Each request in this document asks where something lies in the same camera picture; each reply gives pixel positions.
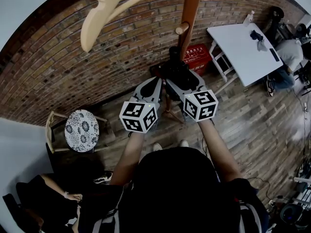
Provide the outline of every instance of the equipment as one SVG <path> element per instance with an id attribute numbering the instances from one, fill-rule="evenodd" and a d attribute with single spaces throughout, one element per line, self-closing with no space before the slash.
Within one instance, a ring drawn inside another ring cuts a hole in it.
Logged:
<path id="1" fill-rule="evenodd" d="M 91 50 L 103 26 L 141 0 L 128 0 L 117 7 L 120 1 L 98 0 L 98 6 L 90 10 L 81 29 L 81 46 L 84 51 L 89 52 Z M 178 51 L 178 53 L 175 53 L 175 57 L 178 56 L 178 59 L 171 57 L 171 60 L 168 61 L 177 64 L 164 68 L 171 72 L 169 76 L 165 76 L 167 77 L 165 81 L 168 84 L 167 94 L 170 94 L 170 92 L 176 93 L 178 97 L 175 99 L 179 98 L 181 101 L 184 101 L 183 95 L 201 91 L 205 87 L 203 79 L 194 72 L 189 71 L 182 61 L 185 58 L 192 37 L 199 3 L 200 0 L 185 0 L 181 18 L 182 23 L 176 29 L 176 33 L 179 35 L 178 48 L 173 48 L 173 51 Z M 145 133 L 157 120 L 156 111 L 153 110 L 159 107 L 158 98 L 161 91 L 160 86 L 158 86 L 159 82 L 161 82 L 159 79 L 157 81 L 149 79 L 142 83 L 137 87 L 130 101 L 123 105 L 120 118 L 127 130 Z M 167 99 L 167 101 L 166 112 L 171 113 L 170 100 Z"/>
<path id="2" fill-rule="evenodd" d="M 166 93 L 196 122 L 215 116 L 218 101 L 204 80 L 180 61 L 180 48 L 170 48 L 170 59 L 160 69 L 165 80 Z M 147 133 L 157 121 L 156 111 L 162 91 L 162 80 L 154 77 L 141 83 L 129 102 L 124 102 L 120 113 L 123 126 L 128 131 Z"/>

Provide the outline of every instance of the cable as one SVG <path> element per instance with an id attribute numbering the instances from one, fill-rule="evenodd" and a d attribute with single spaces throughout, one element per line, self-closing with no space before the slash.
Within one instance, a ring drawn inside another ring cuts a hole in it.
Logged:
<path id="1" fill-rule="evenodd" d="M 310 122 L 309 122 L 309 124 L 310 124 L 310 131 L 309 131 L 309 134 L 311 133 L 311 111 L 309 110 L 309 93 L 307 93 L 307 95 L 308 95 L 308 99 L 307 99 L 307 112 L 309 112 L 309 114 L 310 114 Z M 308 152 L 309 152 L 309 154 L 310 154 L 310 149 L 309 149 L 309 142 L 310 142 L 310 137 L 309 137 L 309 140 L 308 140 Z"/>
<path id="2" fill-rule="evenodd" d="M 197 92 L 197 91 L 201 91 L 201 88 L 202 87 L 205 87 L 206 89 L 208 89 L 208 86 L 207 86 L 207 84 L 205 84 L 205 85 L 202 85 L 202 86 L 200 86 L 199 88 L 197 88 L 196 90 L 194 90 L 195 92 Z"/>
<path id="3" fill-rule="evenodd" d="M 269 187 L 268 187 L 268 190 L 266 191 L 266 197 L 268 198 L 269 201 L 272 200 L 271 198 L 268 197 L 268 192 L 269 192 L 269 189 L 270 189 L 270 182 L 269 181 L 265 181 L 265 180 L 263 180 L 262 178 L 259 178 L 259 177 L 252 177 L 252 178 L 248 178 L 247 180 L 251 180 L 251 179 L 259 179 L 262 182 L 268 183 Z"/>
<path id="4" fill-rule="evenodd" d="M 306 120 L 305 120 L 305 113 L 306 113 L 306 112 L 305 112 L 304 107 L 302 106 L 301 100 L 300 100 L 299 97 L 296 95 L 294 88 L 293 88 L 293 92 L 294 92 L 295 97 L 299 100 L 300 105 L 301 105 L 301 109 L 302 109 L 302 111 L 303 111 L 303 113 L 304 113 L 303 124 L 304 124 L 304 133 L 305 133 L 304 139 L 305 139 L 305 141 L 304 141 L 304 147 L 303 147 L 303 152 L 302 152 L 302 154 L 303 154 L 303 156 L 304 156 L 304 155 L 305 155 L 305 150 L 306 150 Z"/>
<path id="5" fill-rule="evenodd" d="M 309 93 L 307 94 L 308 98 L 307 98 L 307 110 L 306 112 L 308 113 L 308 107 L 309 107 Z M 306 151 L 306 129 L 305 129 L 305 146 L 304 146 L 304 151 Z"/>
<path id="6" fill-rule="evenodd" d="M 284 198 L 282 195 L 278 195 L 278 196 L 274 197 L 273 199 L 275 199 L 275 198 L 278 198 L 278 199 L 281 199 L 281 200 L 287 200 L 287 201 L 290 201 L 290 200 L 288 200 L 288 199 Z"/>

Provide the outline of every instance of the sneaker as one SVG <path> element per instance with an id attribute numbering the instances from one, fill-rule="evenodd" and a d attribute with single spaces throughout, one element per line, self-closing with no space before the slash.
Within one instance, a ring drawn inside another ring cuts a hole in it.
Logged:
<path id="1" fill-rule="evenodd" d="M 93 182 L 95 184 L 100 184 L 102 182 L 108 182 L 111 180 L 111 177 L 112 177 L 112 172 L 106 171 L 103 176 L 99 177 L 98 179 L 94 179 Z"/>
<path id="2" fill-rule="evenodd" d="M 154 143 L 154 145 L 152 146 L 152 150 L 153 151 L 158 151 L 158 150 L 162 150 L 163 148 L 161 147 L 160 144 L 158 144 L 157 142 Z"/>
<path id="3" fill-rule="evenodd" d="M 189 144 L 186 140 L 181 140 L 181 142 L 179 143 L 179 146 L 188 148 Z"/>
<path id="4" fill-rule="evenodd" d="M 273 97 L 273 91 L 274 91 L 274 89 L 273 89 L 273 87 L 272 87 L 272 85 L 271 85 L 271 81 L 270 81 L 270 80 L 267 80 L 267 81 L 266 81 L 266 85 L 267 85 L 268 95 L 269 95 L 270 97 Z"/>

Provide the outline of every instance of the wooden floor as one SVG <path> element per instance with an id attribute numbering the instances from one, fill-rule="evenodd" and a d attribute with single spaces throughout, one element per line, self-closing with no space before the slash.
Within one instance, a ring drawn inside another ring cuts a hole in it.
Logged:
<path id="1" fill-rule="evenodd" d="M 213 91 L 223 84 L 219 74 L 209 73 L 204 78 Z M 125 95 L 94 112 L 95 115 L 109 119 L 116 135 L 116 140 L 106 150 L 92 155 L 92 158 L 99 158 L 103 162 L 106 170 L 114 169 L 128 140 L 128 132 L 119 120 L 119 112 L 123 102 L 129 100 L 130 96 L 131 94 Z M 267 96 L 263 85 L 243 87 L 239 80 L 234 81 L 217 97 L 219 106 L 213 121 L 239 163 L 243 176 L 246 179 L 260 177 L 269 181 L 270 198 L 278 195 L 290 198 L 295 185 L 290 177 L 295 176 L 302 163 L 304 134 L 309 135 L 311 114 L 303 112 L 292 90 L 275 93 L 271 98 Z M 308 100 L 308 96 L 299 97 L 302 104 Z M 173 111 L 183 120 L 176 105 L 174 103 Z M 177 146 L 182 139 L 188 140 L 190 147 L 203 152 L 202 133 L 193 120 L 180 124 L 160 116 L 156 129 L 153 127 L 146 134 L 142 157 L 152 151 L 155 142 L 163 148 L 169 148 Z M 68 162 L 73 155 L 78 154 L 67 151 L 54 155 L 57 159 Z M 258 196 L 267 205 L 268 183 L 258 179 L 251 179 L 250 182 L 260 189 Z"/>

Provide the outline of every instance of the chair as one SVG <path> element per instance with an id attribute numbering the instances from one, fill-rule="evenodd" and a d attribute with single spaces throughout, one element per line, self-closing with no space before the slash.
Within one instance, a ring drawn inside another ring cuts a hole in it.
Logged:
<path id="1" fill-rule="evenodd" d="M 36 220 L 26 212 L 25 209 L 19 207 L 12 194 L 2 197 L 12 218 L 25 233 L 39 232 L 39 225 Z"/>
<path id="2" fill-rule="evenodd" d="M 69 148 L 56 149 L 56 148 L 54 148 L 54 146 L 52 144 L 52 142 L 54 141 L 54 134 L 53 134 L 53 130 L 51 129 L 51 124 L 53 123 L 54 116 L 62 117 L 62 118 L 68 118 L 68 116 L 66 116 L 66 115 L 62 115 L 62 114 L 56 113 L 54 111 L 51 111 L 51 113 L 49 114 L 49 117 L 47 119 L 46 125 L 45 125 L 45 138 L 46 138 L 47 144 L 48 144 L 49 149 L 52 153 L 60 152 L 60 151 L 68 151 L 68 150 L 70 150 Z M 107 119 L 104 119 L 104 118 L 101 118 L 98 116 L 95 116 L 95 118 L 99 121 L 106 123 L 109 130 L 112 132 L 112 130 L 110 128 L 110 124 L 109 124 Z M 115 140 L 115 135 L 112 132 L 112 137 L 109 139 L 109 142 L 112 142 L 114 140 Z M 97 152 L 97 151 L 101 151 L 101 150 L 105 150 L 105 149 L 108 149 L 108 147 L 94 148 L 93 152 Z"/>

